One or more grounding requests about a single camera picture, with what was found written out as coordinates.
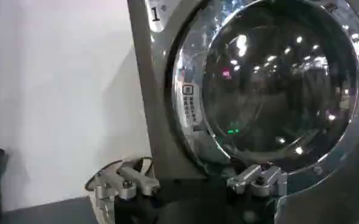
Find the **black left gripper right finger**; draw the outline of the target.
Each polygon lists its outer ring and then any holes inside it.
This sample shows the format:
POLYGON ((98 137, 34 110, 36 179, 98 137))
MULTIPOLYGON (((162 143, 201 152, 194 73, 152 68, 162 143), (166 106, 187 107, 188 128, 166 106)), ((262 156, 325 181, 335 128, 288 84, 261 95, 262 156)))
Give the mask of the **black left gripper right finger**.
POLYGON ((271 166, 263 170, 261 165, 254 164, 228 178, 226 185, 236 194, 244 194, 249 188, 257 197, 284 197, 287 194, 287 182, 288 175, 280 167, 271 166))

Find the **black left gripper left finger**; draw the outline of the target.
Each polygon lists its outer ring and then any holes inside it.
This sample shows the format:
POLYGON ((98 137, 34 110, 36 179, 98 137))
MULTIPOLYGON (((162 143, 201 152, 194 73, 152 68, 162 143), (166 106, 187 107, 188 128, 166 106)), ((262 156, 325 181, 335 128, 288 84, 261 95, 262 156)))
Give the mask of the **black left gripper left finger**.
POLYGON ((105 223, 115 223, 115 204, 130 202, 137 196, 152 197, 160 189, 160 182, 135 170, 121 166, 116 170, 103 170, 94 176, 96 207, 105 223))

